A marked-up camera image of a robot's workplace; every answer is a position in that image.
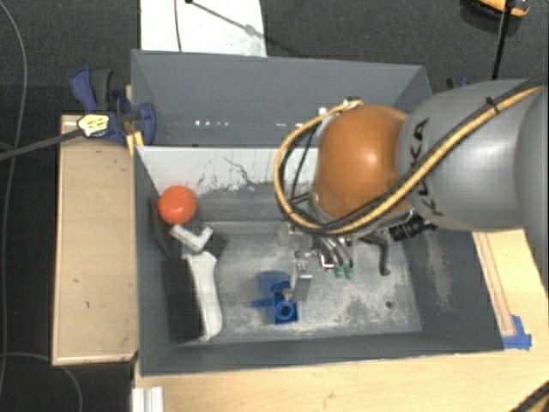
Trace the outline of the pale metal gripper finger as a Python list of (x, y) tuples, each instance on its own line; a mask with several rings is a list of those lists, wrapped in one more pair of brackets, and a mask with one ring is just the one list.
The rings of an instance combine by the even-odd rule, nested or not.
[(309, 271), (305, 261), (298, 261), (294, 265), (290, 275), (289, 287), (284, 290), (284, 295), (291, 302), (305, 302), (308, 298), (313, 275)]
[(294, 248), (297, 232), (291, 224), (281, 224), (278, 230), (278, 244), (282, 247)]

